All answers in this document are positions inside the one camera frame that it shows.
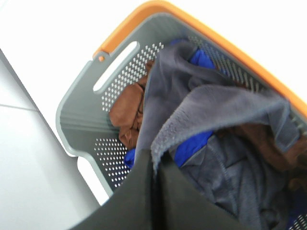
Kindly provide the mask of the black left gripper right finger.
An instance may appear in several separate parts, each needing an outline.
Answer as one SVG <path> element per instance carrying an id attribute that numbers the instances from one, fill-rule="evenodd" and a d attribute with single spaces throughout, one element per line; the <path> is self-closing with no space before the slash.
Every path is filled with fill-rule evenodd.
<path id="1" fill-rule="evenodd" d="M 206 200 L 181 173 L 168 153 L 157 172 L 166 230 L 242 230 L 233 216 Z"/>

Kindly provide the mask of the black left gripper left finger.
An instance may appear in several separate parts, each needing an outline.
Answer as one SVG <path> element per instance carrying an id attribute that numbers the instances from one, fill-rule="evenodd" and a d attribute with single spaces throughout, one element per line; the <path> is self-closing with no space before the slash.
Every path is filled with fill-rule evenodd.
<path id="1" fill-rule="evenodd" d="M 73 230 L 153 230 L 153 164 L 143 150 L 121 186 Z"/>

